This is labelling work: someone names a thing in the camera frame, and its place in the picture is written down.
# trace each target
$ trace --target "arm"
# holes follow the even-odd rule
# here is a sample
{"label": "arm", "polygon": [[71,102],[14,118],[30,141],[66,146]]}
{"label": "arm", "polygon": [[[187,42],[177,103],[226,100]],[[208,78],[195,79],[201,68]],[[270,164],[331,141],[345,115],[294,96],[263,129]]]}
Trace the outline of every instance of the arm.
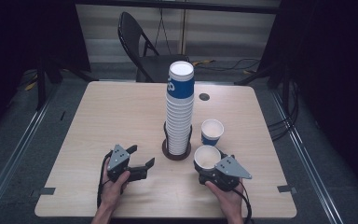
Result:
{"label": "arm", "polygon": [[103,183],[105,184],[103,185],[101,205],[98,208],[91,224],[109,223],[113,212],[115,212],[118,207],[121,187],[123,187],[123,189],[127,187],[127,179],[130,176],[129,171],[124,172],[115,183],[109,181],[106,170],[109,161],[110,159],[106,160],[103,168]]}
{"label": "arm", "polygon": [[[224,192],[210,181],[207,181],[205,185],[220,202],[220,209],[225,215],[228,224],[242,224],[242,197],[234,191]],[[239,184],[235,189],[238,192],[243,193],[241,184]]]}

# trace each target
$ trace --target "wooden table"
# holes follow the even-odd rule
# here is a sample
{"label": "wooden table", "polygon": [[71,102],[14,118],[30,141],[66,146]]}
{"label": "wooden table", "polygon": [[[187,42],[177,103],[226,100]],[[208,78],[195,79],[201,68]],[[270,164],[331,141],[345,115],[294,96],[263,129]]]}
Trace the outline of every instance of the wooden table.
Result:
{"label": "wooden table", "polygon": [[[296,215],[290,192],[272,145],[255,92],[250,87],[196,84],[192,151],[183,161],[171,161],[162,151],[165,139],[166,85],[126,82],[91,82],[51,170],[35,213],[40,217],[93,217],[97,206],[103,157],[115,144],[138,145],[130,166],[156,163],[147,179],[131,182],[115,217],[222,217],[218,201],[203,185],[194,169],[193,156],[201,146],[200,126],[219,119],[224,135],[216,145],[234,154],[253,179],[244,179],[253,217],[290,218]],[[210,95],[202,101],[201,93]],[[243,204],[243,216],[247,210]]]}

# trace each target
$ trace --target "gray carpet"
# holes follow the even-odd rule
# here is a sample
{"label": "gray carpet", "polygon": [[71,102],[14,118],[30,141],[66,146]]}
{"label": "gray carpet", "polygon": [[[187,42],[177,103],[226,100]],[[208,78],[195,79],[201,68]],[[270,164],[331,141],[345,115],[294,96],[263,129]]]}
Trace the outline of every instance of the gray carpet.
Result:
{"label": "gray carpet", "polygon": [[[212,63],[207,66],[230,67],[234,64],[235,62]],[[250,62],[245,62],[242,66],[250,64]],[[131,63],[94,63],[91,69],[92,73],[89,75],[97,78],[134,80],[135,77],[135,67]],[[241,70],[217,72],[196,68],[195,74],[197,81],[213,82],[232,83],[247,77]],[[0,200],[0,223],[90,223],[91,221],[91,218],[78,217],[40,218],[34,214],[38,198],[32,197],[31,194],[33,190],[44,187],[87,87],[85,81],[70,73],[63,73],[63,76],[64,79],[56,96]],[[267,81],[267,78],[260,78],[249,86],[255,89],[266,123],[271,124],[281,120],[281,117],[267,88]],[[37,88],[24,91],[22,86],[0,120],[0,172],[32,119],[36,103]],[[345,161],[330,146],[323,131],[318,129],[307,106],[301,101],[301,93],[296,127],[327,190],[333,197],[343,222],[358,223],[358,181]],[[256,219],[255,223],[330,223],[289,135],[275,141],[274,146],[288,184],[297,190],[297,193],[293,195],[297,216],[281,220]],[[160,221],[116,219],[114,223],[158,223]],[[226,223],[225,220],[164,220],[164,222]]]}

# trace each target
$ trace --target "wall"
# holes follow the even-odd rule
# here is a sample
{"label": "wall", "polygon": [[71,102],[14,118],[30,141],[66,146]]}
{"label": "wall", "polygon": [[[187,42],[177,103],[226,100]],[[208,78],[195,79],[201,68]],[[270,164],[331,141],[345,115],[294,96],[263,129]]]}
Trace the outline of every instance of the wall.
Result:
{"label": "wall", "polygon": [[[280,4],[280,0],[196,2],[260,7]],[[128,11],[141,24],[152,42],[156,40],[160,21],[157,8],[77,5],[76,9],[91,63],[130,61],[117,38],[118,17],[122,11]],[[183,52],[191,61],[260,59],[275,18],[274,15],[236,12],[186,10],[185,13],[182,9],[163,9],[162,13],[171,53]],[[157,49],[160,53],[169,53],[162,27]]]}

